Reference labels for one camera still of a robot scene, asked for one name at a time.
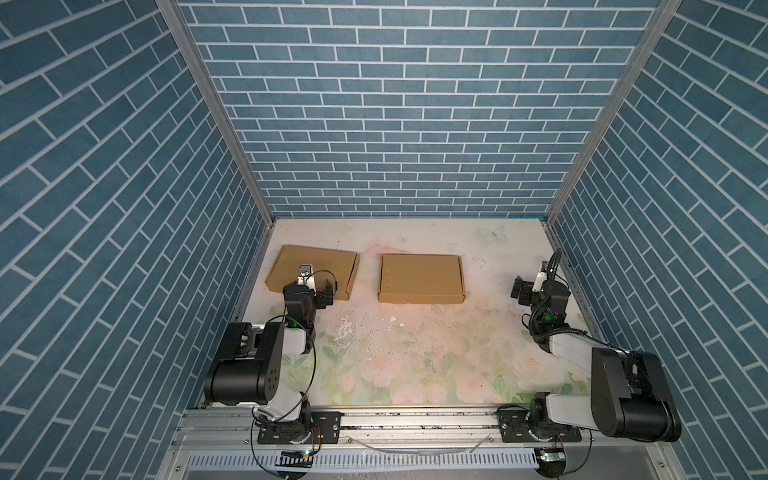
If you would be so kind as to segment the brown cardboard box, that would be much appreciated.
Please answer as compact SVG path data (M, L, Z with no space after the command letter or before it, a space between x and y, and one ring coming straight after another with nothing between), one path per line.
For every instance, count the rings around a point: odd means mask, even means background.
M348 301L356 279L360 256L358 253L309 246L284 245L279 250L265 284L272 292L297 281L301 273L311 271L311 283L322 290L329 282L335 287L335 300Z

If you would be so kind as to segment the cardboard stack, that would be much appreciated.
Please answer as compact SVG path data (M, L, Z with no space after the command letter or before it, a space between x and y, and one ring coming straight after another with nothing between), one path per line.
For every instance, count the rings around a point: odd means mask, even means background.
M465 298L460 256L389 253L381 258L380 303L453 305Z

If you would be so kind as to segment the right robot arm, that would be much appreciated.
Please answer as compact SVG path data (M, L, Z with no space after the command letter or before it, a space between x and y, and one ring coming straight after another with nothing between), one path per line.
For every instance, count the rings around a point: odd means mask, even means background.
M599 341L566 322L570 291L556 276L515 279L511 297L530 312L522 319L544 352L570 362L591 381L587 394L538 392L526 419L532 435L545 441L576 429L612 438L675 442L682 421L658 356Z

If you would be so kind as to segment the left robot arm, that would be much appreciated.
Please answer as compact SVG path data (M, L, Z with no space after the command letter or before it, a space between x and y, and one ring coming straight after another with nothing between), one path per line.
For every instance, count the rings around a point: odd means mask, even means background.
M312 418L308 391L281 381L286 355L315 354L315 318L333 304L337 283L318 289L310 280L283 288L284 312L258 326L229 324L203 383L205 400L251 410L260 444L319 444L322 427Z

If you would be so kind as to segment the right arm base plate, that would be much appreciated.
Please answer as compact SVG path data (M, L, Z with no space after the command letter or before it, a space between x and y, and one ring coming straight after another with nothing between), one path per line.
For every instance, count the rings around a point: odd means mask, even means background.
M495 416L503 443L574 443L582 440L578 428L551 422L522 406L501 407Z

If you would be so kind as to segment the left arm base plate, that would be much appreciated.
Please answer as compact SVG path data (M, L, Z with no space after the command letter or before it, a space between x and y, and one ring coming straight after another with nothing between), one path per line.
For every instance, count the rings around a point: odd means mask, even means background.
M309 411L296 420L260 426L256 442L259 445L337 444L343 414L340 411Z

